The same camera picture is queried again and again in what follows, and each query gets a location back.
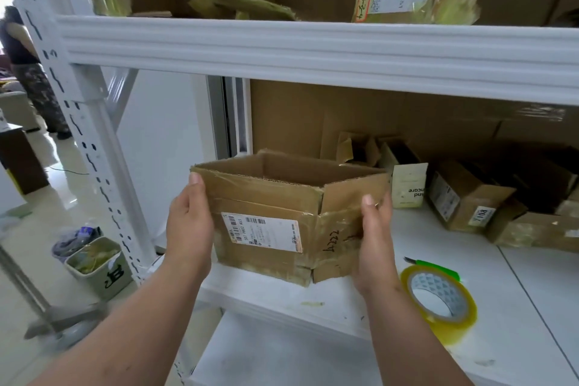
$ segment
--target hand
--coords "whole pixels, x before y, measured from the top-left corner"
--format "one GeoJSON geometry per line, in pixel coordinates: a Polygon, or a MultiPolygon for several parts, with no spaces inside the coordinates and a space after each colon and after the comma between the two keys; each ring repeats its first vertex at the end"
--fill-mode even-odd
{"type": "Polygon", "coordinates": [[[377,209],[371,195],[362,198],[364,238],[360,247],[358,268],[352,273],[354,286],[364,297],[375,290],[400,287],[394,263],[394,246],[390,234],[392,197],[387,191],[377,209]]]}
{"type": "Polygon", "coordinates": [[[167,220],[167,251],[164,263],[191,269],[202,278],[211,270],[213,219],[198,173],[189,174],[189,184],[171,202],[167,220]]]}

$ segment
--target person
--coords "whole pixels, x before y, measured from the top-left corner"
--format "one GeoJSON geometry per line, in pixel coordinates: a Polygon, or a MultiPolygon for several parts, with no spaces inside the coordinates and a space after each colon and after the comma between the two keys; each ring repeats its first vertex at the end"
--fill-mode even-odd
{"type": "MultiPolygon", "coordinates": [[[[364,238],[354,285],[368,308],[382,382],[388,385],[472,386],[402,290],[390,235],[392,203],[362,199],[364,238]]],[[[173,200],[167,251],[159,269],[83,341],[29,386],[162,386],[211,268],[213,220],[203,179],[173,200]]]]}
{"type": "Polygon", "coordinates": [[[67,121],[42,70],[22,17],[14,6],[5,7],[4,18],[0,21],[0,41],[10,59],[12,73],[45,120],[47,132],[56,133],[60,140],[70,138],[72,133],[67,121]]]}

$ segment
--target green utility knife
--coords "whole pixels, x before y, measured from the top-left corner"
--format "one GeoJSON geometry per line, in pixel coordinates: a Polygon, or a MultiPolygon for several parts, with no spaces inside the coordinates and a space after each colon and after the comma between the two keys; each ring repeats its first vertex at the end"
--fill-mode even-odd
{"type": "Polygon", "coordinates": [[[460,282],[460,275],[457,272],[455,272],[454,270],[451,270],[449,268],[446,268],[446,267],[443,267],[443,266],[437,265],[437,264],[432,264],[432,263],[429,263],[428,261],[413,260],[412,258],[409,258],[407,256],[404,257],[404,261],[406,261],[407,263],[410,263],[410,264],[425,265],[426,267],[437,268],[441,272],[446,273],[451,278],[454,278],[455,280],[460,282]]]}

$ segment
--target packing tape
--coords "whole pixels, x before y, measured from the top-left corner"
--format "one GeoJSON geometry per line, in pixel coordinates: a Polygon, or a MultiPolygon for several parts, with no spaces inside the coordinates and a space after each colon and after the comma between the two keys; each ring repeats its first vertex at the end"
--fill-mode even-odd
{"type": "Polygon", "coordinates": [[[445,273],[424,265],[411,265],[400,274],[402,287],[414,301],[424,320],[443,345],[457,343],[476,322],[476,304],[468,290],[445,273]],[[451,312],[440,316],[425,307],[413,290],[422,289],[437,295],[451,312]]]}

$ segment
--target camouflage pants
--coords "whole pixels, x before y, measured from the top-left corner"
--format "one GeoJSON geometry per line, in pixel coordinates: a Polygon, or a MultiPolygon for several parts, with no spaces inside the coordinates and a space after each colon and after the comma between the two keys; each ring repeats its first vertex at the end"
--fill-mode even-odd
{"type": "Polygon", "coordinates": [[[12,72],[26,90],[34,108],[45,120],[46,127],[51,131],[68,132],[67,121],[64,119],[42,67],[40,65],[12,65],[12,72]]]}

